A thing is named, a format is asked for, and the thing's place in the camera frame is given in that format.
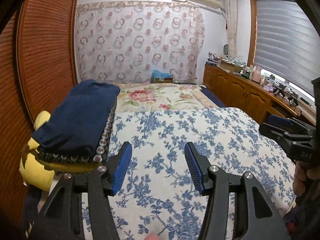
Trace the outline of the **person's right hand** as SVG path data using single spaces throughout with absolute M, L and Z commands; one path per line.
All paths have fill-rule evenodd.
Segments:
M 293 192 L 297 197 L 301 197 L 306 192 L 306 179 L 319 179 L 319 166 L 312 167 L 311 164 L 302 161 L 296 161 Z

